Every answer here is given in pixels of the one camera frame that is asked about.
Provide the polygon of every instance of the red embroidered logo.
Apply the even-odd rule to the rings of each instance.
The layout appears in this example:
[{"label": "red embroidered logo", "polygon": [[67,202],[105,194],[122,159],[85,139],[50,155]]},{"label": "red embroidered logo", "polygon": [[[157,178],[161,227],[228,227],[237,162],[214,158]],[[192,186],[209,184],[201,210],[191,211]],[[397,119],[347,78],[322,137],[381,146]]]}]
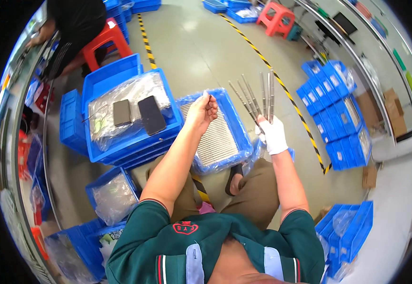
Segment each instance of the red embroidered logo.
[{"label": "red embroidered logo", "polygon": [[181,221],[173,224],[173,229],[178,234],[190,235],[194,231],[198,230],[197,224],[191,224],[191,221]]}]

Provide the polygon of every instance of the white glove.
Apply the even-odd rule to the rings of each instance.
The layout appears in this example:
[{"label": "white glove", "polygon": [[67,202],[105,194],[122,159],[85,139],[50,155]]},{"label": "white glove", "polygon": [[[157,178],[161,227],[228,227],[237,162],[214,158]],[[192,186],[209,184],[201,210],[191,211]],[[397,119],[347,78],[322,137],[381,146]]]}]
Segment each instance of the white glove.
[{"label": "white glove", "polygon": [[258,126],[255,127],[255,134],[260,137],[261,142],[266,144],[270,155],[276,155],[288,149],[285,139],[285,128],[276,116],[274,116],[272,124],[262,116],[258,117],[258,121],[260,121],[260,127],[265,134],[261,133]]}]

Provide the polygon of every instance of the seated worker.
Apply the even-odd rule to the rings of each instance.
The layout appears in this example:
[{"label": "seated worker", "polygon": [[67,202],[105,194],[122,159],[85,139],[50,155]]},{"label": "seated worker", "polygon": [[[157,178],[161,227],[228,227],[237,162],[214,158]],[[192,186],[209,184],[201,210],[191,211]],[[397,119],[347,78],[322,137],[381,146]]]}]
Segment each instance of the seated worker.
[{"label": "seated worker", "polygon": [[[165,156],[150,169],[140,203],[105,265],[109,283],[319,283],[324,254],[282,122],[258,120],[273,163],[232,177],[231,203],[199,214],[189,173],[201,136],[217,118],[205,91]],[[266,230],[281,205],[280,228]]]},{"label": "seated worker", "polygon": [[[105,27],[106,8],[102,0],[48,0],[48,18],[40,28],[39,35],[28,42],[26,47],[47,41],[57,29],[61,33],[59,45],[48,62],[40,79],[52,80],[64,76],[79,66],[83,77],[90,73],[81,49],[91,42]],[[106,49],[95,50],[100,65],[106,56]]]}]

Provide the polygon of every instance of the smartphone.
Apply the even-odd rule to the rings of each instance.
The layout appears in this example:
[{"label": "smartphone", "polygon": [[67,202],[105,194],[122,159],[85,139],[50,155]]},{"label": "smartphone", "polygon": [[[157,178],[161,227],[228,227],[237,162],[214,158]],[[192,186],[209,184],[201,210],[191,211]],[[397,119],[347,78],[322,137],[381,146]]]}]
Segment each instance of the smartphone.
[{"label": "smartphone", "polygon": [[166,122],[158,109],[154,96],[149,96],[138,102],[141,119],[148,135],[154,135],[166,128]]}]

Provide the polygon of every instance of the floor marking tape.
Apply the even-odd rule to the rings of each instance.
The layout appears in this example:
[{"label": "floor marking tape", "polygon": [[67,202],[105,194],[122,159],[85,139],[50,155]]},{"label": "floor marking tape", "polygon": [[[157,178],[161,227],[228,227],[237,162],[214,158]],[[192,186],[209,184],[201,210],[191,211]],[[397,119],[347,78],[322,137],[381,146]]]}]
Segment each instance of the floor marking tape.
[{"label": "floor marking tape", "polygon": [[146,34],[146,30],[145,30],[145,26],[143,24],[143,18],[141,18],[141,14],[138,14],[138,21],[140,22],[141,35],[143,36],[143,42],[145,43],[146,52],[148,54],[150,66],[151,66],[152,69],[155,69],[155,68],[157,68],[157,65],[155,64],[154,55],[152,55],[152,50],[151,50],[150,45],[149,45],[149,39],[148,39],[147,34]]},{"label": "floor marking tape", "polygon": [[[222,16],[223,19],[225,19],[228,24],[230,24],[230,26],[232,26],[243,38],[244,40],[253,48],[253,50],[260,56],[260,58],[263,60],[263,62],[266,64],[266,66],[269,69],[273,69],[272,66],[269,64],[269,62],[267,62],[266,58],[264,58],[264,56],[260,53],[260,51],[253,45],[253,43],[243,34],[243,32],[239,31],[239,29],[230,21],[228,20],[228,18],[225,17],[225,15],[223,14],[219,14],[220,16]],[[310,129],[307,125],[307,123],[304,120],[304,117],[302,116],[302,114],[300,113],[299,108],[297,107],[296,103],[293,100],[293,97],[291,96],[290,92],[288,91],[288,89],[285,87],[285,85],[283,84],[282,80],[280,80],[280,77],[277,75],[277,73],[274,71],[274,76],[277,78],[277,81],[280,83],[280,85],[282,86],[283,90],[285,91],[286,95],[288,96],[289,100],[291,101],[291,103],[294,106],[294,109],[296,110],[297,114],[300,117],[300,120],[302,121],[302,124],[304,125],[305,131],[307,131],[307,134],[309,135],[310,141],[313,145],[313,148],[315,149],[315,152],[317,154],[317,158],[318,161],[320,162],[320,166],[321,169],[323,170],[323,174],[326,174],[329,172],[329,170],[332,168],[332,163],[328,166],[328,167],[324,167],[323,165],[323,160],[321,159],[320,156],[320,152],[318,151],[317,148],[317,144],[315,143],[315,140],[313,139],[313,136],[310,132]]]}]

